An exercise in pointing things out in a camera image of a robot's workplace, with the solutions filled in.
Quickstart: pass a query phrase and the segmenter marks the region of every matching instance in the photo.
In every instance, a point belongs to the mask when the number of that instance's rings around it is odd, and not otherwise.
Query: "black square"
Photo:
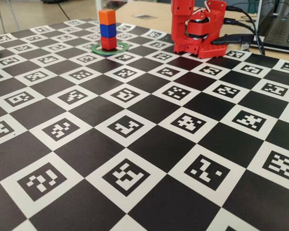
[[[259,230],[289,230],[289,190],[248,170],[223,207]]]
[[[150,231],[204,231],[219,209],[166,175],[129,215]]]
[[[121,100],[122,102],[128,102],[128,101],[136,98],[139,95],[140,95],[139,93],[137,93],[133,90],[130,90],[128,88],[123,88],[122,90],[119,90],[119,91],[113,93],[111,96],[118,99],[118,100]]]
[[[197,159],[184,171],[193,179],[208,186],[214,191],[230,172],[230,169],[200,154]]]
[[[288,88],[284,88],[275,84],[271,83],[266,83],[261,90],[267,91],[269,93],[279,95],[279,96],[284,96],[286,92],[288,91]]]
[[[260,81],[260,78],[238,73],[236,71],[230,71],[224,75],[221,80],[243,88],[252,89]]]
[[[232,122],[244,126],[246,128],[252,129],[254,131],[259,131],[266,119],[260,116],[254,115],[249,112],[241,110]]]
[[[185,90],[177,86],[172,86],[171,88],[164,91],[162,94],[167,95],[176,100],[181,100],[184,97],[186,97],[189,93],[191,93],[189,90]]]
[[[233,99],[240,92],[240,90],[221,84],[214,89],[213,92]]]
[[[62,100],[63,102],[71,105],[73,103],[78,102],[79,100],[82,100],[84,98],[88,97],[85,93],[82,93],[79,90],[72,90],[68,93],[65,93],[63,95],[60,95],[58,98]]]
[[[31,217],[30,221],[39,231],[107,231],[124,215],[113,202],[83,180]]]
[[[157,77],[149,73],[145,73],[142,76],[139,76],[138,78],[130,81],[129,85],[137,87],[146,92],[153,93],[156,90],[163,87],[164,85],[166,85],[167,83],[169,83],[168,80],[165,80],[163,78]]]
[[[278,120],[266,141],[289,150],[289,123]]]
[[[115,61],[109,60],[109,59],[103,59],[100,61],[97,61],[93,64],[87,65],[88,68],[98,71],[102,74],[111,71],[113,69],[116,69],[118,67],[122,66],[122,64],[119,64]]]
[[[54,141],[59,141],[74,131],[77,131],[79,128],[80,127],[78,127],[76,124],[64,118],[49,125],[42,131],[50,136]]]
[[[171,122],[172,125],[192,134],[195,134],[205,123],[206,121],[187,113],[183,113],[176,120]]]
[[[117,134],[128,138],[130,135],[141,129],[144,125],[137,120],[125,115],[107,127]]]
[[[19,90],[26,87],[25,84],[16,80],[15,78],[10,78],[0,82],[0,96],[6,95],[13,91]]]
[[[167,64],[177,66],[179,68],[190,71],[190,70],[194,69],[196,66],[199,66],[200,64],[202,64],[202,62],[188,59],[188,58],[184,58],[184,57],[179,57],[179,58],[176,58],[176,59],[170,61]]]
[[[46,163],[17,183],[33,201],[36,201],[66,180],[66,177],[51,163]]]
[[[280,99],[250,91],[239,104],[269,116],[279,118],[288,103]]]
[[[172,131],[155,126],[128,149],[163,171],[169,172],[194,145],[194,142]]]
[[[72,86],[74,86],[74,84],[64,78],[54,77],[41,83],[35,84],[31,86],[31,88],[43,96],[48,97]]]
[[[25,220],[25,215],[0,185],[0,230],[13,230]]]
[[[121,81],[101,75],[96,78],[90,79],[84,83],[81,83],[80,86],[94,92],[95,94],[101,95],[122,84],[123,83]]]
[[[0,180],[32,164],[50,151],[29,131],[0,144]]]
[[[203,92],[184,105],[184,107],[194,112],[198,112],[217,121],[221,120],[234,106],[234,103]]]
[[[152,69],[157,68],[160,65],[161,63],[147,59],[147,58],[141,58],[129,64],[129,66],[131,67],[134,67],[139,70],[146,71],[146,72],[151,71]]]
[[[159,123],[179,108],[178,105],[149,95],[128,109],[154,123]]]
[[[289,85],[289,73],[283,71],[271,70],[264,78]]]
[[[197,90],[204,90],[216,80],[213,78],[205,77],[192,72],[187,72],[185,75],[181,76],[175,82],[186,85],[190,88]]]
[[[263,140],[218,123],[199,144],[245,168],[256,155]]]
[[[218,58],[212,58],[208,60],[207,63],[213,64],[216,66],[222,66],[228,69],[232,69],[232,68],[235,68],[240,63],[240,61],[229,59],[226,57],[218,57]]]
[[[251,54],[245,61],[251,64],[273,68],[277,64],[278,59],[264,55]]]
[[[26,129],[31,129],[45,121],[64,113],[65,110],[48,99],[40,100],[11,113]]]
[[[150,176],[145,170],[128,159],[107,172],[103,179],[125,196],[130,195],[142,182]],[[128,180],[133,184],[124,184]]]

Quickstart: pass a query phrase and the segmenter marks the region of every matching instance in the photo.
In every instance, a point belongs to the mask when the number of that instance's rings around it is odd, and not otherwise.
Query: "red cube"
[[[111,38],[101,37],[102,48],[105,50],[112,50],[117,47],[117,38],[116,36]]]

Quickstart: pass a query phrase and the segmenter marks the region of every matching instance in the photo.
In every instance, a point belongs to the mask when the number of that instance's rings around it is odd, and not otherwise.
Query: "orange cube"
[[[116,23],[116,12],[110,9],[100,10],[98,12],[100,24],[109,26]]]

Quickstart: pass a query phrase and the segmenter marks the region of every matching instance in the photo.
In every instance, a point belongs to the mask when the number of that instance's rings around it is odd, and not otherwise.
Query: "table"
[[[289,231],[289,61],[117,30],[0,35],[0,231]]]
[[[153,28],[160,31],[171,33],[171,5],[165,3],[147,2],[147,1],[134,1],[129,2],[116,11],[117,21],[119,23],[133,23],[137,26],[143,26],[147,28]],[[142,20],[134,18],[133,15],[148,14],[156,17],[156,19]],[[226,17],[235,18],[242,20],[240,17],[243,16],[237,12],[226,12]],[[223,25],[221,35],[224,34],[239,34],[250,32],[239,26]],[[230,45],[233,50],[240,50],[239,45]],[[258,48],[250,47],[250,51],[255,54],[259,54]],[[277,59],[289,60],[289,53],[274,51],[266,49],[266,56],[274,57]]]

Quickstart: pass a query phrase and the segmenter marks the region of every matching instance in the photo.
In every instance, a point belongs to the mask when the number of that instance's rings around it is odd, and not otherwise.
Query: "wooden table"
[[[147,14],[156,17],[156,19],[143,20],[134,18],[133,15]],[[226,17],[241,19],[243,14],[236,12],[226,12]],[[137,26],[152,28],[167,33],[171,33],[171,5],[165,3],[146,2],[146,1],[133,1],[128,2],[126,5],[117,10],[117,22],[129,23]],[[239,34],[250,33],[247,29],[239,26],[224,25],[221,30],[221,36],[224,34]],[[239,45],[230,45],[231,49],[240,50]],[[250,52],[259,54],[257,48],[250,47]],[[289,60],[289,53],[274,51],[266,49],[266,55],[278,59]]]

